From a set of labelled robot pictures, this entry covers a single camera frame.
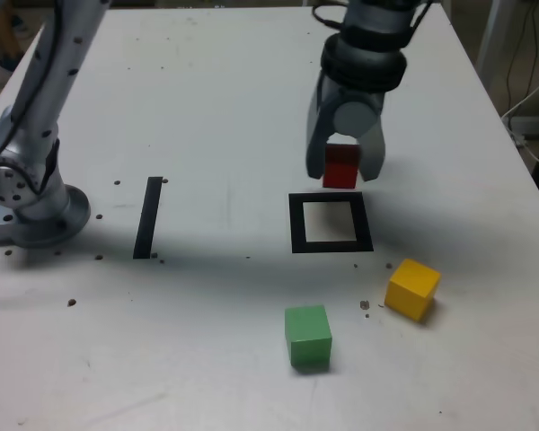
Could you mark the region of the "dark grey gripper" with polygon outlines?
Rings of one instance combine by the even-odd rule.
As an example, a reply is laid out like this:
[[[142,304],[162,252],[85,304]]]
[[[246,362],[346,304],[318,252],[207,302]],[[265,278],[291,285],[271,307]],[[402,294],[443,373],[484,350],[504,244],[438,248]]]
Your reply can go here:
[[[384,98],[383,92],[352,89],[335,83],[325,73],[319,74],[307,115],[305,167],[310,178],[323,176],[325,146],[335,132],[356,139],[362,180],[378,178],[385,159],[381,121]]]

